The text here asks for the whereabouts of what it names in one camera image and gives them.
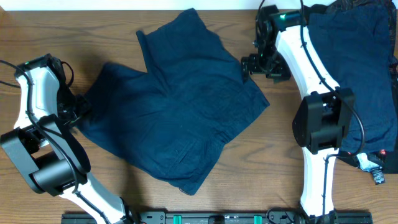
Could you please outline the navy blue shorts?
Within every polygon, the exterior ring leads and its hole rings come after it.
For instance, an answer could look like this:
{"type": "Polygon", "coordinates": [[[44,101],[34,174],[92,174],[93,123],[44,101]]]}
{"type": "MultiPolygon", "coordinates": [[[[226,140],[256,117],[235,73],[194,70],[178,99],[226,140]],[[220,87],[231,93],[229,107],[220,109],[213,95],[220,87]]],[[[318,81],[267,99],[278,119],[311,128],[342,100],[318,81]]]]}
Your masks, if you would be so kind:
{"type": "Polygon", "coordinates": [[[106,63],[86,92],[78,129],[156,179],[194,195],[224,146],[269,106],[194,9],[137,32],[146,71],[106,63]]]}

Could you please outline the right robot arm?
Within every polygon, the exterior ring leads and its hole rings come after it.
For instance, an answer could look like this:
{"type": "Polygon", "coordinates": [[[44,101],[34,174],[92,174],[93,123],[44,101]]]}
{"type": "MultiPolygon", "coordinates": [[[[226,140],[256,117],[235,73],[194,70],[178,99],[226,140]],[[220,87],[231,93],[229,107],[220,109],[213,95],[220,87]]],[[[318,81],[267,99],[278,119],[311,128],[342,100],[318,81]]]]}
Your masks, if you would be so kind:
{"type": "Polygon", "coordinates": [[[297,223],[337,223],[332,201],[333,169],[351,121],[354,94],[326,70],[310,39],[303,11],[260,6],[256,14],[258,52],[241,59],[242,77],[293,78],[301,103],[292,131],[304,157],[304,186],[297,223]]]}

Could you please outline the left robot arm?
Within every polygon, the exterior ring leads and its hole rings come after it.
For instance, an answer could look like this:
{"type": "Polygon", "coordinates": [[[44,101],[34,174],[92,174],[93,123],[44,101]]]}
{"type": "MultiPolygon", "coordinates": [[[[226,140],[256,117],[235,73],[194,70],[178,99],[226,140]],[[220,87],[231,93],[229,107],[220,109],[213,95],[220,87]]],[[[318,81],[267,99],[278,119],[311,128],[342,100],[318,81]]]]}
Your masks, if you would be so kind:
{"type": "Polygon", "coordinates": [[[71,92],[65,64],[46,54],[12,66],[21,105],[14,129],[1,136],[1,147],[34,192],[59,196],[84,210],[62,215],[62,223],[140,223],[127,203],[94,177],[86,151],[70,131],[91,105],[71,92]]]}

